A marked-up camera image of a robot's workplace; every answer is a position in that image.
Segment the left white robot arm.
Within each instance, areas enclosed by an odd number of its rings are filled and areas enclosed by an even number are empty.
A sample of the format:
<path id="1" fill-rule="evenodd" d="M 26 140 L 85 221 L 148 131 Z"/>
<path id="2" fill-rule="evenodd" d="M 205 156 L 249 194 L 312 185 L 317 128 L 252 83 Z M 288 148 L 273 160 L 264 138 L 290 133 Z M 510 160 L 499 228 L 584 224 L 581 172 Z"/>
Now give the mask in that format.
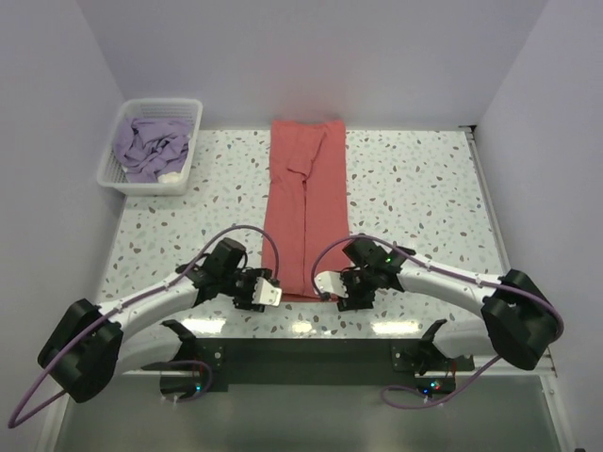
<path id="1" fill-rule="evenodd" d="M 247 265 L 241 243 L 223 238 L 213 250 L 202 249 L 190 263 L 136 294 L 94 305 L 74 302 L 41 349 L 39 365 L 76 402 L 97 396 L 125 367 L 126 344 L 160 320 L 192 309 L 218 295 L 237 308 L 263 312 L 280 302 L 280 263 Z"/>

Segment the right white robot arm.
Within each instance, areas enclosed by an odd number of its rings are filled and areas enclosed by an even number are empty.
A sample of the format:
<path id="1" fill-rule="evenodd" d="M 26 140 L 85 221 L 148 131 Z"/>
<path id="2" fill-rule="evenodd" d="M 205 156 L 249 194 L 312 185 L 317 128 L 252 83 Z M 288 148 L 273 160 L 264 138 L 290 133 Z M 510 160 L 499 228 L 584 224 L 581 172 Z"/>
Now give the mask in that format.
<path id="1" fill-rule="evenodd" d="M 463 326 L 435 322 L 419 350 L 421 362 L 442 369 L 465 354 L 494 353 L 507 363 L 532 370 L 563 333 L 559 313 L 524 272 L 497 276 L 435 263 L 414 250 L 381 239 L 355 236 L 343 248 L 352 266 L 324 272 L 322 288 L 338 299 L 341 311 L 370 309 L 378 290 L 439 299 L 471 313 Z"/>

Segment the salmon red t-shirt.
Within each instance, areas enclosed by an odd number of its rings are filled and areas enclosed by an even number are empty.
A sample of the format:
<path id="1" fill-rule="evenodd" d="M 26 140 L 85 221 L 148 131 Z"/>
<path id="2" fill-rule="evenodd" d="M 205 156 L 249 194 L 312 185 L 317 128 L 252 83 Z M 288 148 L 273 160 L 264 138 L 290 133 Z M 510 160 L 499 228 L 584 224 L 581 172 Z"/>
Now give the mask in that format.
<path id="1" fill-rule="evenodd" d="M 264 231 L 278 247 L 277 279 L 285 297 L 318 300 L 312 265 L 328 245 L 350 232 L 343 121 L 272 123 Z"/>

